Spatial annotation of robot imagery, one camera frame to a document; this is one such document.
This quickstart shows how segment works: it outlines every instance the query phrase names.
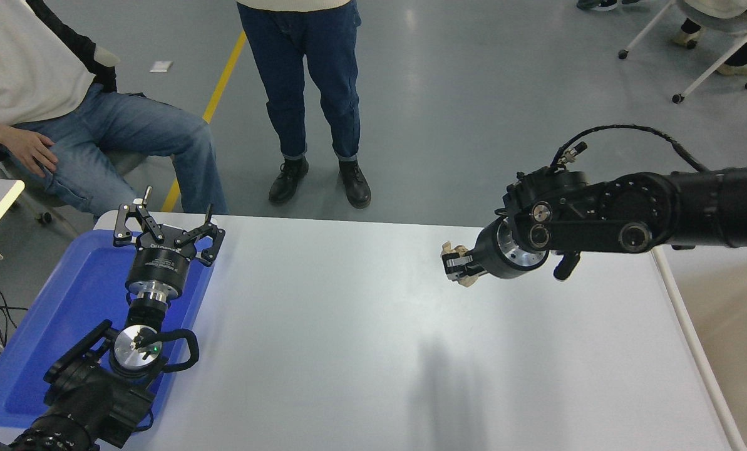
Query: blue jeans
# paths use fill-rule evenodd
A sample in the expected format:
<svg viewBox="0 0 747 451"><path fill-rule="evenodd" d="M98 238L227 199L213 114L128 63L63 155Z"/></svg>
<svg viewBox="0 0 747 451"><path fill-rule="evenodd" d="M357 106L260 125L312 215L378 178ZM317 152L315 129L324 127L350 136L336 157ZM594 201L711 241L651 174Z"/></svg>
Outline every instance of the blue jeans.
<svg viewBox="0 0 747 451"><path fill-rule="evenodd" d="M132 202L138 195L105 156L120 149L173 156L185 213L205 213L209 204L215 214L228 213L204 120L155 100L102 89L90 86L81 105L62 117L15 125L55 143L50 151L59 159L56 171L44 168L44 178L32 174L45 191L96 217ZM23 168L18 159L12 161Z"/></svg>
<svg viewBox="0 0 747 451"><path fill-rule="evenodd" d="M267 114L284 158L307 151L304 126L304 55L321 90L321 108L331 128L331 146L342 162L359 151L359 95L356 93L356 0L340 8L308 13L261 11L237 4L242 28L254 52L267 92Z"/></svg>

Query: hand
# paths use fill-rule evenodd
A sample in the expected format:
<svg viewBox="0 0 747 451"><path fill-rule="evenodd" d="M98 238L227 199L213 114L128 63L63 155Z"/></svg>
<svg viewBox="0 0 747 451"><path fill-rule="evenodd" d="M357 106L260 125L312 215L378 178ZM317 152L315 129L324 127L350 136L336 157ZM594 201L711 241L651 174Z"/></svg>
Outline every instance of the hand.
<svg viewBox="0 0 747 451"><path fill-rule="evenodd" d="M6 146L16 159L29 171L44 178L44 172L39 165L45 166L50 172L56 171L59 159L50 152L49 147L55 143L49 137L37 132L9 127L1 144Z"/></svg>

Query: robotic arm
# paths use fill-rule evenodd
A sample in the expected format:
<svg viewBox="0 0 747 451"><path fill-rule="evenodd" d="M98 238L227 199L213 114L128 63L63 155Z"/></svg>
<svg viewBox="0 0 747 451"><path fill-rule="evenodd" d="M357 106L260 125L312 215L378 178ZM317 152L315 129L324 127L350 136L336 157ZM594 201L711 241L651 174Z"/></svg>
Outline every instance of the robotic arm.
<svg viewBox="0 0 747 451"><path fill-rule="evenodd" d="M118 330L104 320L53 363L44 375L50 384L44 397L48 410L13 443L0 443L0 451L97 451L98 439L122 448L132 433L150 428L138 427L145 417L153 423L151 383L198 361L195 334L163 332L162 322L170 301L184 290L190 262L215 262L225 231L211 222L211 208L192 231L157 224L147 211L149 196L150 187L144 198L120 206L113 235L113 245L134 243L137 249L125 281L130 301L125 324ZM125 226L130 218L142 228L136 239ZM203 237L212 245L198 252L195 243ZM170 365L162 346L179 339L187 341L190 359ZM111 371L100 363L106 354Z"/></svg>
<svg viewBox="0 0 747 451"><path fill-rule="evenodd" d="M582 251L637 254L665 243L747 246L747 168L637 172L589 185L582 172L566 168L585 149L579 143L551 166L519 172L504 208L496 210L499 218L482 230L476 246L445 246L448 279L466 286L482 274L513 279L541 266L550 251L562 254L554 277L565 280Z"/></svg>

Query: chair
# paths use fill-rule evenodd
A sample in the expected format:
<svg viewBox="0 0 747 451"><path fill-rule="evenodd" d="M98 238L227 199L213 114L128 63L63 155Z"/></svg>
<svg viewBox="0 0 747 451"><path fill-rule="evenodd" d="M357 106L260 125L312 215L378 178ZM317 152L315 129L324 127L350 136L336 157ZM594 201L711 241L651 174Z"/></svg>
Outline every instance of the chair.
<svg viewBox="0 0 747 451"><path fill-rule="evenodd" d="M690 95L691 92L697 88L697 86L701 85L701 83L708 77L708 75L710 75L713 71L716 71L718 66L726 61L726 59L728 59L734 52L736 52L737 49L740 49L743 44L747 43L747 10L739 15L736 15L735 17L717 18L705 14L692 6L699 5L700 3L701 0L669 0L669 2L666 3L665 6L663 6L661 11L651 19L651 22L648 23L648 25L646 25L646 27L643 28L642 31L640 31L640 33L632 40L632 42L629 43L626 48L622 49L622 51L619 52L619 59L625 60L626 56L629 54L629 51L634 48L634 46L637 45L637 43L639 43L643 37L645 37L650 29L660 21L660 19L663 17L663 14L665 14L665 12L668 11L668 9L671 9L671 6L674 5L676 5L680 9L680 11L683 12L683 14L690 18L690 20L698 23L703 28L715 29L716 31L721 31L723 33L734 36L735 39L732 47L728 49L725 54L722 54L719 59L717 59L716 62L710 66L710 68L708 68L705 72L702 73L702 75L699 76L699 78L696 79L696 81L691 83L691 86L688 86L685 91L682 91L680 94L675 94L671 98L671 101L673 101L674 103L682 103L682 101L685 100L685 97ZM689 43L688 49L694 48L695 46L696 43Z"/></svg>
<svg viewBox="0 0 747 451"><path fill-rule="evenodd" d="M147 156L144 154L125 152L121 150L107 152L106 157L109 158L109 161L113 166L115 166L116 171L121 176L129 174L129 172L147 159ZM56 211L56 208L66 204L58 197L53 196L53 194L47 194L47 192L44 191L42 183L31 178L25 171L18 168L18 166L9 158L0 163L0 175L3 178L23 180L25 183L25 190L22 194L28 195L30 200L40 205L40 208L35 208L35 205L32 205L32 202L25 202L25 205L33 212L36 222L45 225L51 223L55 218L62 226L64 226L64 228L67 228L67 230L70 231L73 237L78 237L80 233L75 229L75 227L70 224L64 215Z"/></svg>

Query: blue plastic bin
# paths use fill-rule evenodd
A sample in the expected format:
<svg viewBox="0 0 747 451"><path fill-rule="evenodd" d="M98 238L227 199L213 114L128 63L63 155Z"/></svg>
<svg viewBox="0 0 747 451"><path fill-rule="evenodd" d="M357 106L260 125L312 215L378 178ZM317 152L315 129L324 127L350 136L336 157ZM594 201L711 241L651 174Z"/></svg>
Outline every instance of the blue plastic bin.
<svg viewBox="0 0 747 451"><path fill-rule="evenodd" d="M29 427L48 408L42 400L50 385L42 378L53 362L104 319L122 328L128 313L125 279L135 254L135 246L113 247L112 231L90 231L70 244L0 357L0 426ZM190 265L184 294L171 301L164 331L191 328L211 272L199 262ZM178 363L184 351L178 340L163 354ZM174 376L161 374L150 386L156 420Z"/></svg>

